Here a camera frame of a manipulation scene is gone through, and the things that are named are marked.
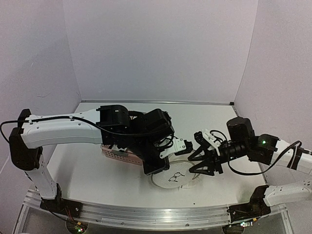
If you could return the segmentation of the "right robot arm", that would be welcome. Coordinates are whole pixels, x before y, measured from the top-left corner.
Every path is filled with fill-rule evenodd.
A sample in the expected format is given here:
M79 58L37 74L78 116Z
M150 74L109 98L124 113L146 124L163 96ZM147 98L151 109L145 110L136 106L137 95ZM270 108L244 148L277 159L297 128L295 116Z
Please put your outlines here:
M282 166L295 171L312 174L312 152L302 147L301 141L287 143L269 134L257 136L248 118L235 117L226 123L229 139L215 137L215 130L203 130L194 134L199 148L189 157L197 164L189 169L190 173L214 176L223 173L223 164L246 156L250 162L268 166ZM259 186L255 189L245 211L256 216L265 206L311 200L312 182L304 180L280 186Z

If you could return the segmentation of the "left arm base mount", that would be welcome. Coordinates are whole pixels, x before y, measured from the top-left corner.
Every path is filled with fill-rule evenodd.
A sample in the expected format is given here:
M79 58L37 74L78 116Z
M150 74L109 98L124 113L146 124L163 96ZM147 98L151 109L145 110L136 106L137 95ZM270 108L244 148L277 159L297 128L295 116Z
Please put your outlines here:
M62 197L62 191L57 183L57 193L54 199L41 199L40 208L54 214L79 218L83 204L78 201L68 200Z

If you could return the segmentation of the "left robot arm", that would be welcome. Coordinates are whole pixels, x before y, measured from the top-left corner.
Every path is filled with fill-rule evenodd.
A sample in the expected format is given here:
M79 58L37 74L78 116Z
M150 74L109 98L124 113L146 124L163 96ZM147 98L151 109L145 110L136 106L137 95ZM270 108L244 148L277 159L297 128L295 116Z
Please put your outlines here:
M27 174L55 213L65 209L65 201L59 197L61 189L45 165L44 146L90 143L127 148L142 159L144 172L150 175L168 168L168 161L160 157L160 143L174 136L167 112L158 108L147 113L130 111L122 105L53 116L36 116L24 109L18 119L3 124L15 125L4 138L13 164Z

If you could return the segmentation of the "white mesh laundry bag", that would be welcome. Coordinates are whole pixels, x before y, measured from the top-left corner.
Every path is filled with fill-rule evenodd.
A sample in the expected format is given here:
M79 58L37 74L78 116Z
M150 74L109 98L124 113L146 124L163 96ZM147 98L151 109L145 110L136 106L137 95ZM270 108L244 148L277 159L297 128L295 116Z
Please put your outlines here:
M186 160L170 162L170 168L151 175L151 183L162 189L190 189L202 181L200 174L190 173L194 164Z

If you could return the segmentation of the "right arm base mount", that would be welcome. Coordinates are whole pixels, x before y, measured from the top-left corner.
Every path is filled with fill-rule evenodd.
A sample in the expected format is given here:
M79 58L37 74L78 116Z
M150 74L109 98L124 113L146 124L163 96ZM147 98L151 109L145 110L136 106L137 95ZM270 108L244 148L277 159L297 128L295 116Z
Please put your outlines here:
M264 202L265 191L268 187L268 185L256 187L248 203L229 206L227 213L230 215L231 223L270 214L271 209Z

